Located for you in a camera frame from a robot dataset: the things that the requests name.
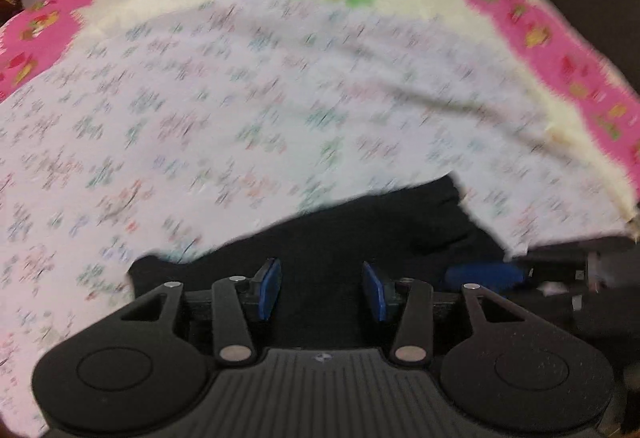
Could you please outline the floral bed quilt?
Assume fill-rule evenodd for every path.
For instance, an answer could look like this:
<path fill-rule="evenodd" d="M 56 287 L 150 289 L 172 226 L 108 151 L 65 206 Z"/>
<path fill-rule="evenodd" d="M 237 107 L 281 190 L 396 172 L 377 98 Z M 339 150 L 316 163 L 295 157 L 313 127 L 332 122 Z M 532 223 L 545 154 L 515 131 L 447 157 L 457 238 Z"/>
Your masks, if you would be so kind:
<path fill-rule="evenodd" d="M 1 30 L 1 416 L 188 260 L 446 174 L 510 252 L 631 232 L 639 102 L 548 0 L 44 0 Z"/>

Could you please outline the black pants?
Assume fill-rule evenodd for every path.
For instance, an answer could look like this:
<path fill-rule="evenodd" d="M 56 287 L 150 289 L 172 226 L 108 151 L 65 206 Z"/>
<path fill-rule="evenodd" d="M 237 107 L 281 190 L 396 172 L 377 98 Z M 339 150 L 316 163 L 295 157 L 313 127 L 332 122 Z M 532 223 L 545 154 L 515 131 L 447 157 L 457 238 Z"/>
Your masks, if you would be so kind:
<path fill-rule="evenodd" d="M 254 276 L 277 258 L 281 289 L 260 340 L 271 347 L 336 349 L 376 341 L 364 264 L 439 286 L 453 265 L 500 262 L 505 254 L 462 210 L 456 184 L 445 176 L 291 218 L 186 262 L 146 255 L 128 274 L 137 296 L 167 281 L 192 292 L 228 276 Z"/>

